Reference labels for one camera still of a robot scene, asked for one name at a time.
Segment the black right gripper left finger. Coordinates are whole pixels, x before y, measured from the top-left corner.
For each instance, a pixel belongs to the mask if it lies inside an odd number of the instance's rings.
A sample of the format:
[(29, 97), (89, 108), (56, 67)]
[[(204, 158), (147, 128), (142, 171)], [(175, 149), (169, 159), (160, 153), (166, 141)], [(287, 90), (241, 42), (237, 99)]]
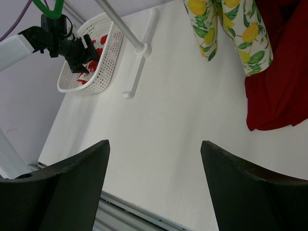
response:
[(0, 181), (2, 231), (90, 231), (110, 155), (108, 140), (32, 173)]

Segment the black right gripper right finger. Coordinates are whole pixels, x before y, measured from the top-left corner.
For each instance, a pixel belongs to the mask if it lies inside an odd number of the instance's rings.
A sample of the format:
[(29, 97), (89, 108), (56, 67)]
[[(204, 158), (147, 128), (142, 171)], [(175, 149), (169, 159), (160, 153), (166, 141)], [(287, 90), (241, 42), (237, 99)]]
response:
[(221, 231), (306, 231), (308, 182), (237, 157), (210, 141), (201, 156)]

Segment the lemon print skirt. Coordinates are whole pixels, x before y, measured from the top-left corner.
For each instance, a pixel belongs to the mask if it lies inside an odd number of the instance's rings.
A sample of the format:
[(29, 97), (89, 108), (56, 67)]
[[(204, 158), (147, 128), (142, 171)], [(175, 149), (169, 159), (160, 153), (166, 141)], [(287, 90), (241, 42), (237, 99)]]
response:
[(239, 54), (247, 76), (270, 66), (270, 39), (254, 0), (185, 0), (183, 5), (201, 55), (208, 62), (217, 54), (221, 26)]

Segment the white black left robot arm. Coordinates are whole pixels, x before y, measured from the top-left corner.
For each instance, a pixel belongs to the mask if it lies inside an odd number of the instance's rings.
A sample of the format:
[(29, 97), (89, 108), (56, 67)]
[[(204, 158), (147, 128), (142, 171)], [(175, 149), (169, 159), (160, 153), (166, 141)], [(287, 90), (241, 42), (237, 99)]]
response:
[[(99, 61), (92, 40), (88, 34), (77, 38), (72, 30), (67, 30), (68, 17), (58, 19), (41, 16), (41, 25), (32, 26), (0, 43), (0, 69), (7, 69), (13, 64), (36, 53), (48, 50), (51, 58), (63, 56), (72, 73), (86, 73), (85, 64)], [(0, 133), (0, 178), (15, 179), (31, 173), (28, 167), (9, 142), (4, 132)]]

